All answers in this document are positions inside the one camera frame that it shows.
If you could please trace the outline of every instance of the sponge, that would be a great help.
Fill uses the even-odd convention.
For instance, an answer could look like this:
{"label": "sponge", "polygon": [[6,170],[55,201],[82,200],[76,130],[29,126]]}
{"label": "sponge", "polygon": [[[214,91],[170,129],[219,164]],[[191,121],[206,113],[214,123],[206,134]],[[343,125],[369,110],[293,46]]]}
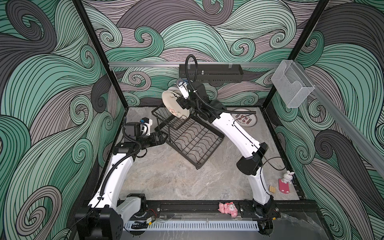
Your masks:
{"label": "sponge", "polygon": [[276,188],[275,187],[272,187],[272,186],[269,186],[269,191],[271,193],[276,193]]}

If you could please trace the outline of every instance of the black cable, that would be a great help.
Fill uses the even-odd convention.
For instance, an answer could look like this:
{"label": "black cable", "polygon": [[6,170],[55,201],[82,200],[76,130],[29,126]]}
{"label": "black cable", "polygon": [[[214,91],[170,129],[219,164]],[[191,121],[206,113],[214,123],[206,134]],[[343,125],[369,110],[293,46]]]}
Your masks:
{"label": "black cable", "polygon": [[139,230],[139,229],[145,229],[145,228],[148,228],[148,224],[147,222],[139,222],[139,221],[135,221],[135,225],[132,225],[131,228],[134,229],[134,230]]}
{"label": "black cable", "polygon": [[269,160],[271,160],[271,159],[274,159],[274,158],[281,158],[281,159],[283,159],[282,157],[271,157],[271,158],[269,158],[269,159],[266,159],[265,157],[264,157],[264,159],[266,160],[264,163],[263,163],[263,165],[262,165],[262,167],[264,166],[264,164],[266,164],[266,163],[269,163],[269,165],[271,165],[271,167],[273,167],[275,170],[277,170],[277,171],[282,171],[282,170],[284,170],[286,167],[284,166],[282,169],[277,169],[277,168],[275,168],[270,162],[269,162]]}
{"label": "black cable", "polygon": [[197,92],[197,90],[195,89],[195,87],[193,86],[192,84],[192,81],[189,79],[189,73],[188,73],[188,61],[190,58],[193,58],[193,60],[195,61],[195,66],[196,66],[196,71],[195,71],[195,77],[194,77],[194,80],[193,82],[196,81],[196,78],[197,78],[197,59],[195,58],[195,56],[193,54],[190,54],[188,55],[187,59],[185,60],[185,76],[187,77],[187,81],[189,83],[189,85],[191,85],[191,88],[192,88],[192,91],[196,94],[196,96],[198,97],[198,99],[203,102],[207,107],[213,109],[213,110],[216,110],[216,111],[219,111],[219,112],[222,112],[222,113],[240,113],[240,114],[256,114],[257,112],[255,111],[230,111],[230,110],[224,110],[224,109],[220,109],[220,108],[216,108],[212,105],[210,105],[209,103],[207,103],[202,97],[200,97],[199,93]]}
{"label": "black cable", "polygon": [[235,121],[237,121],[237,120],[239,120],[239,119],[241,119],[241,118],[245,118],[245,117],[248,117],[249,115],[252,115],[252,114],[254,114],[254,113],[251,113],[251,114],[248,114],[248,115],[246,115],[246,116],[242,116],[242,117],[240,117],[240,118],[238,118],[238,119],[235,119],[234,121],[233,121],[233,125],[235,125]]}
{"label": "black cable", "polygon": [[123,136],[124,136],[126,139],[128,139],[128,140],[130,140],[130,141],[136,143],[139,147],[138,147],[137,150],[135,150],[134,152],[125,155],[125,156],[124,156],[122,159],[120,159],[116,164],[114,164],[114,165],[112,166],[112,168],[108,171],[108,173],[107,173],[107,175],[105,176],[105,179],[104,179],[104,181],[103,181],[103,184],[101,185],[101,189],[100,189],[100,197],[99,197],[100,199],[102,199],[102,197],[103,197],[103,195],[104,195],[105,187],[107,186],[108,179],[110,178],[112,172],[113,172],[113,171],[118,167],[118,165],[120,165],[120,163],[122,163],[124,160],[126,160],[127,158],[129,158],[129,157],[132,156],[132,155],[136,155],[136,154],[138,154],[138,153],[141,151],[141,147],[142,147],[141,143],[138,142],[138,141],[136,141],[135,139],[129,137],[129,136],[126,134],[126,132],[125,132],[125,123],[124,123],[123,126],[122,126],[122,134],[123,134]]}
{"label": "black cable", "polygon": [[273,220],[273,218],[268,218],[268,220],[265,220],[265,221],[263,221],[263,222],[258,222],[257,224],[263,224],[263,223],[266,223],[266,222],[270,222],[270,221],[272,221]]}
{"label": "black cable", "polygon": [[268,191],[265,189],[265,187],[264,187],[264,183],[263,183],[263,178],[262,178],[262,177],[260,178],[260,180],[262,181],[262,186],[263,186],[263,188],[264,188],[264,191],[265,191],[269,196],[272,196],[272,195],[269,194]]}
{"label": "black cable", "polygon": [[121,141],[124,139],[124,136],[121,137],[120,141],[118,141],[118,143],[121,143]]}
{"label": "black cable", "polygon": [[240,131],[240,129],[238,129],[237,128],[237,126],[235,125],[235,121],[236,120],[234,120],[233,121],[233,123],[232,123],[232,125],[233,126],[235,126],[235,128],[246,138],[246,139],[248,139],[248,141],[250,142],[250,143],[252,143],[252,145],[254,145],[255,147],[256,147],[256,144],[254,144],[251,140],[249,140],[249,138],[247,138],[247,136],[245,135],[245,134],[243,134],[243,132],[242,131]]}
{"label": "black cable", "polygon": [[130,234],[132,234],[128,229],[126,229],[125,227],[124,227],[124,224],[123,224],[123,228],[127,231],[127,232],[129,232]]}
{"label": "black cable", "polygon": [[138,158],[145,157],[145,155],[147,155],[148,149],[146,149],[146,148],[144,148],[144,149],[145,149],[145,153],[144,153],[144,155],[143,155],[143,156],[137,156],[137,155],[136,155],[136,157],[138,157]]}
{"label": "black cable", "polygon": [[100,201],[101,201],[101,199],[99,199],[99,201],[97,202],[97,204],[96,204],[93,208],[91,208],[91,209],[89,210],[89,212],[87,212],[86,215],[84,215],[82,218],[80,218],[79,220],[77,220],[77,221],[70,227],[70,229],[68,230],[68,233],[70,233],[71,229],[72,229],[74,226],[76,226],[76,224],[77,224],[78,222],[80,222],[83,218],[85,218],[86,216],[88,216],[88,215],[95,209],[95,207],[96,207],[97,205],[99,205]]}

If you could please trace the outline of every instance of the black frame post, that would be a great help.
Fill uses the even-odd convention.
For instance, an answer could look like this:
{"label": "black frame post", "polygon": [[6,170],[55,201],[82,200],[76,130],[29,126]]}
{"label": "black frame post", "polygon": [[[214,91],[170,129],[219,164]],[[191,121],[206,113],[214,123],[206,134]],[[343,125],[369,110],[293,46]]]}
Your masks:
{"label": "black frame post", "polygon": [[[115,91],[116,91],[116,93],[117,93],[117,95],[118,95],[118,97],[119,97],[119,99],[120,99],[120,101],[121,101],[121,103],[122,103],[122,105],[123,105],[123,107],[125,109],[125,111],[124,111],[124,116],[125,116],[125,115],[127,115],[127,112],[128,112],[128,109],[129,109],[128,103],[125,100],[123,92],[121,91],[121,88],[119,86],[119,82],[118,82],[118,80],[116,78],[115,73],[109,68],[108,58],[105,55],[105,52],[104,52],[104,50],[103,50],[103,48],[102,48],[102,46],[101,46],[101,44],[99,42],[99,39],[97,38],[96,32],[95,32],[95,30],[94,30],[94,28],[92,26],[91,20],[89,19],[88,15],[87,15],[87,12],[85,11],[84,5],[81,2],[81,0],[72,0],[72,2],[73,2],[73,5],[75,6],[75,8],[77,10],[77,13],[80,16],[81,21],[83,22],[85,30],[87,31],[87,33],[89,35],[89,38],[92,41],[93,46],[95,47],[96,53],[99,55],[101,63],[103,64],[103,66],[105,68],[105,71],[107,72],[107,75],[108,75],[108,77],[109,77],[113,87],[115,88]],[[109,159],[111,158],[113,147],[116,144],[117,138],[119,136],[119,133],[120,133],[120,130],[121,130],[121,124],[122,124],[123,119],[124,119],[124,117],[121,120],[120,127],[119,127],[118,132],[117,132],[117,134],[115,136],[115,139],[114,139],[114,142],[113,142],[114,144],[112,145],[111,149],[108,152],[107,160],[106,160],[106,162],[104,164],[103,170],[101,171],[100,178],[99,178],[99,180],[97,182],[97,185],[96,185],[96,188],[94,190],[94,193],[96,193],[97,189],[100,187],[101,182],[102,182],[103,177],[104,177],[104,174],[105,174],[105,171],[107,170]]]}
{"label": "black frame post", "polygon": [[[329,0],[320,0],[319,3],[316,5],[316,8],[314,9],[311,17],[308,20],[308,23],[306,24],[303,32],[301,33],[299,39],[297,40],[295,46],[293,47],[292,52],[290,53],[290,55],[288,57],[288,60],[295,60],[296,57],[299,55],[301,48],[304,46],[305,42],[307,41],[307,39],[311,35],[311,33],[312,33],[313,29],[315,28],[321,14],[323,13],[324,9],[326,8],[328,2],[329,2]],[[277,150],[279,151],[279,154],[280,154],[287,170],[292,171],[292,166],[291,166],[291,164],[287,158],[287,155],[285,154],[283,146],[281,145],[281,143],[277,137],[277,134],[276,134],[276,132],[275,132],[275,130],[271,124],[271,121],[269,120],[268,114],[266,112],[266,108],[268,107],[268,105],[271,102],[275,93],[276,93],[276,88],[275,88],[275,86],[272,86],[272,88],[269,91],[268,96],[265,99],[260,110],[263,114],[263,117],[265,119],[265,122],[267,123],[268,129],[271,132],[271,135],[273,137],[273,141],[276,144]],[[294,182],[295,189],[299,195],[299,198],[305,199],[305,194],[304,194],[304,192],[300,186],[299,181],[296,178],[294,178],[293,182]]]}

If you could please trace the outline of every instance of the pink figurine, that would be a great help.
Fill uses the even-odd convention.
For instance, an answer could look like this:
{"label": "pink figurine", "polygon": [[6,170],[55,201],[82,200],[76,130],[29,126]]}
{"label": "pink figurine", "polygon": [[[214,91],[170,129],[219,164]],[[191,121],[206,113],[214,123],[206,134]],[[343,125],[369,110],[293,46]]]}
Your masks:
{"label": "pink figurine", "polygon": [[218,210],[222,214],[230,214],[231,217],[235,218],[237,216],[237,208],[233,202],[227,202],[222,204],[221,202],[218,204]]}

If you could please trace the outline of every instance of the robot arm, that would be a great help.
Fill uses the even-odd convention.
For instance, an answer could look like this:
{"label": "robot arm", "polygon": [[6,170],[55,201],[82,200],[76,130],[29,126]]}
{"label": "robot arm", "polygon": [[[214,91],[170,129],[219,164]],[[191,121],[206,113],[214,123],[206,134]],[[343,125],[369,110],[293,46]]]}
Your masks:
{"label": "robot arm", "polygon": [[[268,150],[268,145],[265,142],[260,143],[250,136],[233,119],[231,114],[212,110],[201,102],[196,101],[198,99],[196,94],[206,99],[207,102],[209,101],[202,83],[193,82],[195,90],[182,79],[178,79],[176,84],[183,95],[177,100],[180,106],[187,109],[194,108],[202,119],[207,120],[221,130],[240,150],[243,157],[237,162],[236,166],[242,173],[248,176],[257,214],[259,216],[269,215],[273,197],[264,187],[265,180],[262,169],[262,158]],[[226,109],[218,100],[213,100],[210,104],[219,109]]]}
{"label": "robot arm", "polygon": [[[125,133],[130,138],[139,142],[142,149],[163,144],[164,139],[160,133],[150,133],[151,124],[152,120],[148,118],[143,118],[140,123],[127,123],[125,125]],[[119,161],[126,157],[127,154],[134,152],[135,148],[137,148],[137,144],[127,138],[124,138],[124,142],[119,143],[114,148],[114,156],[111,159],[108,172],[116,164],[119,165],[111,172],[105,185],[104,194],[100,196],[102,188],[100,186],[88,206],[80,208],[75,214],[80,240],[120,239],[124,223],[128,222],[138,212],[143,214],[141,213],[143,208],[146,209],[145,197],[140,196],[143,194],[130,194],[123,203],[118,205],[121,187],[136,155],[132,155],[120,163]]]}

